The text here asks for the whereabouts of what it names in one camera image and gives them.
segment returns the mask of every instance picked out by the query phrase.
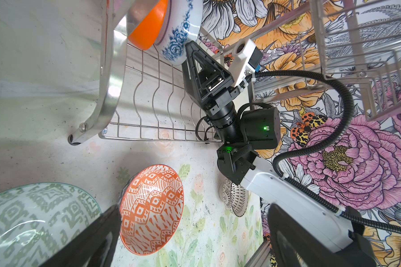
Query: bowl rim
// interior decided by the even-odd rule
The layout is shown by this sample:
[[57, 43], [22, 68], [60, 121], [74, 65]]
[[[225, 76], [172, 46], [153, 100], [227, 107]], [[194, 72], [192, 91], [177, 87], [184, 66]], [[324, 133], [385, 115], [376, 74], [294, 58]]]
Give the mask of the bowl rim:
[[24, 187], [27, 187], [27, 186], [32, 186], [32, 185], [37, 185], [37, 184], [62, 184], [62, 185], [68, 185], [68, 186], [74, 187], [76, 189], [80, 189], [80, 190], [85, 192], [88, 196], [90, 196], [94, 200], [96, 207], [100, 210], [100, 214], [102, 213], [101, 207], [98, 204], [98, 202], [96, 201], [96, 199], [91, 194], [89, 194], [86, 190], [84, 190], [84, 189], [82, 189], [82, 188], [80, 188], [78, 186], [75, 186], [75, 185], [72, 185], [72, 184], [67, 184], [67, 183], [62, 183], [62, 182], [40, 182], [40, 183], [34, 183], [34, 184], [25, 184], [25, 185], [21, 185], [21, 186], [17, 186], [17, 187], [11, 188], [11, 189], [6, 189], [6, 190], [0, 192], [0, 195], [4, 194], [4, 193], [7, 193], [7, 192], [9, 192], [11, 190], [15, 190], [15, 189], [18, 189], [18, 188], [24, 188]]
[[[181, 183], [181, 187], [183, 187], [183, 186], [182, 186], [182, 181], [181, 181], [180, 176], [178, 175], [178, 173], [177, 173], [173, 168], [171, 168], [171, 167], [169, 167], [168, 165], [165, 165], [165, 164], [153, 164], [153, 165], [151, 165], [151, 166], [149, 166], [149, 167], [146, 167], [146, 168], [144, 168], [143, 170], [139, 171], [139, 173], [137, 173], [137, 174], [132, 178], [132, 181], [128, 184], [128, 187], [125, 189], [125, 192], [123, 193], [122, 201], [120, 202], [120, 205], [119, 205], [119, 212], [120, 212], [120, 213], [122, 213], [122, 203], [123, 203], [123, 201], [126, 199], [126, 193], [127, 193], [128, 189], [129, 189], [129, 187], [131, 186], [131, 184], [132, 184], [132, 183], [134, 182], [134, 180], [138, 177], [138, 175], [140, 175], [140, 173], [142, 173], [144, 170], [146, 170], [146, 169], [148, 169], [148, 168], [150, 168], [150, 167], [153, 167], [153, 166], [160, 166], [160, 165], [161, 165], [161, 166], [166, 166], [166, 167], [170, 168], [171, 170], [173, 170], [173, 171], [176, 173], [176, 176], [177, 176], [177, 178], [179, 179], [179, 181], [180, 181], [180, 183]], [[184, 188], [183, 188], [183, 190], [182, 190], [182, 209], [181, 209], [181, 215], [180, 215], [180, 220], [178, 221], [178, 225], [176, 226], [176, 230], [177, 230], [178, 226], [180, 226], [180, 222], [181, 222], [181, 217], [182, 217], [182, 212], [183, 212], [183, 210], [184, 210]], [[157, 250], [155, 250], [155, 251], [153, 251], [153, 252], [150, 252], [150, 253], [148, 253], [148, 254], [140, 254], [140, 253], [137, 253], [137, 252], [135, 252], [135, 251], [129, 249], [128, 246], [126, 245], [126, 243], [123, 242], [123, 238], [122, 238], [122, 223], [121, 223], [121, 230], [119, 231], [119, 237], [120, 237], [120, 239], [121, 239], [121, 241], [122, 241], [122, 243], [123, 243], [123, 246], [124, 246], [126, 249], [128, 249], [128, 251], [130, 251], [131, 253], [133, 253], [133, 254], [135, 254], [135, 255], [139, 255], [139, 256], [147, 256], [147, 255], [151, 255], [151, 254], [153, 254], [153, 253], [158, 252], [160, 249], [162, 249], [162, 248], [172, 239], [172, 237], [174, 236], [174, 234], [175, 234], [175, 232], [176, 232], [176, 230], [175, 230], [175, 232], [172, 233], [171, 238], [169, 238], [169, 240], [168, 240], [167, 242], [165, 242], [165, 243], [163, 244], [163, 246], [161, 246], [159, 249], [157, 249]]]

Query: yellow flower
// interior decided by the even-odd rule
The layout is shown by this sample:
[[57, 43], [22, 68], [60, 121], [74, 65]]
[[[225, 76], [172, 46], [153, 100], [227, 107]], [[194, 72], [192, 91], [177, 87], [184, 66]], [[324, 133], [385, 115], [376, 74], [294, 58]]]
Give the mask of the yellow flower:
[[[310, 85], [313, 85], [316, 83], [316, 81], [314, 80], [307, 80], [307, 83]], [[305, 81], [293, 84], [293, 85], [289, 85], [289, 86], [285, 86], [279, 89], [276, 89], [275, 92], [276, 93], [286, 93], [288, 91], [293, 91], [293, 90], [297, 90], [297, 89], [301, 89], [306, 87], [306, 83]], [[298, 97], [292, 97], [292, 98], [288, 98], [285, 100], [281, 100], [280, 104], [281, 106], [285, 107], [287, 110], [301, 110], [303, 107], [311, 107], [314, 106], [316, 104], [316, 102], [318, 102], [318, 99], [322, 96], [324, 92], [314, 92], [314, 93], [308, 93], [308, 94], [304, 94]]]
[[[390, 221], [389, 224], [401, 226], [396, 221]], [[372, 236], [372, 239], [379, 240], [375, 228], [366, 227], [364, 236]], [[391, 247], [391, 250], [385, 250], [385, 246], [380, 242], [373, 243], [375, 244], [372, 245], [374, 255], [382, 266], [401, 267], [401, 234], [392, 232], [391, 235], [386, 237], [386, 243]]]
[[[291, 4], [288, 5], [289, 0], [262, 0], [264, 6], [267, 8], [267, 16], [264, 18], [256, 18], [257, 25], [254, 27], [247, 26], [243, 24], [238, 17], [235, 18], [235, 24], [241, 29], [240, 32], [231, 32], [229, 37], [219, 40], [219, 42], [224, 45], [232, 45], [242, 38], [252, 34], [253, 32], [261, 29], [263, 26], [274, 21], [278, 16], [284, 16], [286, 13], [292, 10]], [[301, 5], [301, 0], [296, 0], [293, 3], [293, 8], [298, 8]], [[332, 1], [324, 3], [324, 9], [326, 14], [334, 13], [340, 11], [342, 7], [337, 6]], [[335, 15], [331, 18], [324, 19], [324, 24], [328, 21], [333, 21], [338, 17]], [[307, 31], [312, 28], [312, 19], [310, 12], [300, 15], [298, 18], [289, 21], [286, 24], [278, 27], [277, 29], [268, 32], [267, 34], [253, 40], [254, 43], [260, 49], [265, 49], [268, 45], [274, 42], [270, 49], [278, 48], [297, 37], [297, 33], [300, 31]], [[311, 30], [309, 34], [305, 35], [303, 39], [308, 38], [312, 35], [314, 30]]]
[[307, 49], [303, 54], [303, 58], [297, 56], [294, 52], [283, 54], [273, 63], [266, 65], [266, 68], [270, 71], [302, 70], [303, 60], [305, 60], [306, 68], [319, 64], [318, 50], [314, 47]]
[[271, 158], [275, 153], [278, 153], [280, 147], [282, 146], [282, 137], [286, 134], [286, 128], [281, 127], [281, 139], [279, 140], [278, 146], [275, 149], [259, 149], [256, 150], [262, 158]]

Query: floral print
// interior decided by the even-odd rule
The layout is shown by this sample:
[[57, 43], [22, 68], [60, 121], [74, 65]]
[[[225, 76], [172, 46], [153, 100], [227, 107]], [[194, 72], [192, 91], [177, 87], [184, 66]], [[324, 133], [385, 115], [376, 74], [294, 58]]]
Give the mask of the floral print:
[[[324, 23], [327, 32], [343, 30], [345, 16], [341, 15]], [[260, 62], [261, 71], [303, 69], [299, 41], [293, 37], [279, 43], [278, 37], [269, 36], [261, 45], [257, 43], [259, 47], [265, 49]], [[337, 44], [339, 35], [328, 36], [326, 42]], [[301, 45], [307, 67], [318, 64], [319, 57], [313, 31], [302, 36]], [[341, 53], [342, 51], [338, 50], [326, 51], [326, 54], [331, 56]], [[369, 63], [367, 67], [370, 70], [382, 65]], [[347, 73], [343, 76], [352, 74], [353, 71], [354, 68], [347, 69], [345, 70]], [[267, 79], [269, 78], [257, 79], [256, 84], [261, 85]], [[395, 73], [372, 83], [373, 93], [375, 94], [378, 88], [377, 95], [381, 98], [380, 103], [383, 106], [392, 106], [394, 100], [401, 100], [400, 79], [401, 77]], [[315, 81], [307, 80], [307, 83], [314, 85]], [[263, 90], [258, 93], [256, 98], [297, 90], [306, 85], [303, 81], [281, 88], [270, 88], [268, 91]], [[334, 205], [352, 206], [360, 211], [364, 218], [401, 226], [401, 114], [386, 120], [367, 121], [359, 89], [356, 85], [349, 85], [348, 88], [353, 94], [356, 106], [354, 119], [341, 139], [323, 151], [283, 160], [279, 166], [290, 177]], [[390, 88], [396, 89], [395, 95], [390, 93]], [[329, 136], [342, 116], [342, 102], [333, 90], [293, 97], [273, 104], [278, 104], [281, 125], [287, 129], [297, 126], [296, 124], [301, 122], [301, 116], [308, 112], [327, 117], [324, 124], [312, 128], [308, 135], [307, 147]], [[282, 136], [279, 150], [260, 155], [272, 162], [277, 154], [300, 148], [287, 132]], [[270, 233], [267, 211], [270, 204], [262, 199], [260, 203], [263, 235], [268, 236]], [[364, 236], [372, 243], [380, 265], [401, 266], [401, 235], [366, 227]]]
[[202, 26], [215, 38], [224, 39], [231, 32], [240, 33], [241, 28], [235, 23], [236, 16], [243, 25], [257, 25], [257, 18], [264, 18], [267, 9], [261, 0], [204, 0]]
[[[288, 0], [263, 0], [264, 6], [267, 7], [268, 13], [267, 16], [260, 18], [257, 17], [257, 23], [254, 26], [250, 26], [244, 23], [243, 20], [239, 16], [235, 17], [235, 24], [240, 28], [240, 31], [233, 31], [230, 35], [219, 42], [222, 45], [232, 45], [236, 43], [239, 39], [244, 38], [251, 33], [261, 29], [266, 24], [274, 21], [280, 16], [288, 13], [294, 8], [299, 7], [302, 4], [301, 0], [294, 0], [293, 6], [289, 4]], [[336, 5], [334, 2], [326, 2], [324, 3], [324, 7], [328, 13], [333, 13], [341, 10], [342, 8]], [[266, 35], [259, 37], [256, 40], [253, 40], [254, 43], [260, 49], [265, 49], [270, 44], [270, 49], [282, 47], [285, 43], [290, 42], [297, 38], [297, 33], [299, 31], [307, 31], [312, 28], [311, 15], [310, 12], [302, 14], [300, 17], [295, 18], [294, 20], [288, 22], [287, 24], [278, 27], [277, 29], [268, 32]]]
[[[309, 135], [307, 146], [328, 137], [340, 119], [328, 119]], [[293, 143], [289, 151], [299, 149]], [[380, 130], [378, 122], [355, 117], [342, 138], [324, 151], [290, 159], [301, 164], [334, 205], [358, 210], [389, 208], [401, 202], [401, 138]]]
[[[307, 85], [314, 85], [314, 84], [316, 84], [316, 81], [314, 80], [308, 80], [307, 84], [305, 81], [302, 81], [293, 85], [284, 86], [282, 88], [276, 89], [275, 93], [286, 93], [289, 91], [304, 88]], [[308, 93], [298, 97], [292, 97], [285, 100], [281, 100], [280, 104], [287, 110], [302, 110], [302, 107], [311, 107], [316, 105], [318, 99], [321, 98], [322, 94], [323, 91]]]

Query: screw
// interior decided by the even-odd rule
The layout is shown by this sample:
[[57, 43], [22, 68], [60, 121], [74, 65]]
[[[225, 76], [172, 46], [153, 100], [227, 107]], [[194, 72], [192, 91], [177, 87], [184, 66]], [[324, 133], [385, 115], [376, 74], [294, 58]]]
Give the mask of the screw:
[[81, 123], [79, 125], [79, 129], [81, 132], [85, 132], [86, 131], [86, 123], [85, 122]]

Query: blue floral bowl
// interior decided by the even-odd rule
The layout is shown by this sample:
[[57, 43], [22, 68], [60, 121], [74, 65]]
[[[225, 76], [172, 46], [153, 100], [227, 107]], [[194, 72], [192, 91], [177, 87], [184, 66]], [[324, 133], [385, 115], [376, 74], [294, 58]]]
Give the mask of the blue floral bowl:
[[196, 41], [202, 23], [202, 0], [169, 0], [165, 20], [155, 41], [159, 53], [173, 65], [186, 60], [186, 43]]

